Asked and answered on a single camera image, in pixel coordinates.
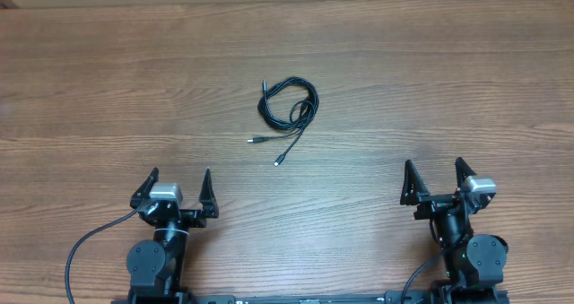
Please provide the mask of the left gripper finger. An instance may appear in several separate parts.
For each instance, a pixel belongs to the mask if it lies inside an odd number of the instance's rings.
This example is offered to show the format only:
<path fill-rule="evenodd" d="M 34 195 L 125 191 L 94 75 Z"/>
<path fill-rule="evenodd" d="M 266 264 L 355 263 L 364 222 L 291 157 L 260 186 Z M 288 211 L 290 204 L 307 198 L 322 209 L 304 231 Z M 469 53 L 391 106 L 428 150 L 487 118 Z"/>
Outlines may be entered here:
<path fill-rule="evenodd" d="M 206 218 L 219 217 L 219 206 L 214 195 L 211 171 L 209 169 L 204 174 L 199 202 L 203 207 L 203 213 Z"/>
<path fill-rule="evenodd" d="M 159 169 L 155 167 L 147 179 L 139 186 L 132 194 L 130 199 L 130 207 L 137 208 L 144 199 L 149 198 L 152 187 L 159 180 Z"/>

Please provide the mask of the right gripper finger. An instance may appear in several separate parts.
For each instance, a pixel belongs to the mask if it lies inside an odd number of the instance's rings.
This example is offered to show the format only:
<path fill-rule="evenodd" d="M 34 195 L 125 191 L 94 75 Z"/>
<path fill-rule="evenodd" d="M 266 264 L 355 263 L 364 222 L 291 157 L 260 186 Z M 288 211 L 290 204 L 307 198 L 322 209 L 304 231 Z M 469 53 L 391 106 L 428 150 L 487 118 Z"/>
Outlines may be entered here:
<path fill-rule="evenodd" d="M 471 169 L 471 167 L 465 162 L 462 157 L 457 157 L 455 160 L 455 169 L 457 174 L 457 187 L 458 188 L 468 188 L 469 183 L 467 180 L 475 176 L 476 173 Z"/>
<path fill-rule="evenodd" d="M 411 160 L 404 164 L 404 183 L 400 205 L 417 205 L 427 201 L 430 192 L 424 185 L 421 176 Z"/>

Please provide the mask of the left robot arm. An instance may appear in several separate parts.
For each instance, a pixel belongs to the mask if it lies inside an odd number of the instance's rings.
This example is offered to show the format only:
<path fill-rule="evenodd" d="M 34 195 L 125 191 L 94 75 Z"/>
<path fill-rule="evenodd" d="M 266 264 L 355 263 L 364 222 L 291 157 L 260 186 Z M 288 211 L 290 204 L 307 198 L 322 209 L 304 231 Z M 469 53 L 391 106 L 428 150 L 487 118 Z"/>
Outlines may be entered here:
<path fill-rule="evenodd" d="M 200 209 L 181 207 L 183 195 L 177 183 L 159 181 L 159 170 L 134 192 L 130 206 L 140 219 L 154 227 L 153 238 L 136 243 L 126 257 L 130 273 L 130 303 L 196 303 L 182 285 L 187 239 L 192 229 L 202 229 L 219 217 L 211 171 L 204 174 L 198 197 Z"/>

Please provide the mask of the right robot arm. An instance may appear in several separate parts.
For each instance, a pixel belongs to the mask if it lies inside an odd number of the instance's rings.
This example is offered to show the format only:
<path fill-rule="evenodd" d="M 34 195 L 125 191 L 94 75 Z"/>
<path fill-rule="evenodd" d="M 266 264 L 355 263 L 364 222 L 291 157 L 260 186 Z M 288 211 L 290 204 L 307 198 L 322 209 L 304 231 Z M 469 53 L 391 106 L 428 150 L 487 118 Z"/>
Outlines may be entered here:
<path fill-rule="evenodd" d="M 451 194 L 433 195 L 408 160 L 404 164 L 401 205 L 414 206 L 413 217 L 427 221 L 430 234 L 440 252 L 419 266 L 400 291 L 400 303 L 508 303 L 503 282 L 503 268 L 509 252 L 508 243 L 491 234 L 474 233 L 470 216 L 485 209 L 497 193 L 492 178 L 476 174 L 458 157 L 455 160 L 457 188 Z M 416 277 L 440 259 L 447 277 L 431 283 L 426 291 L 413 291 Z"/>

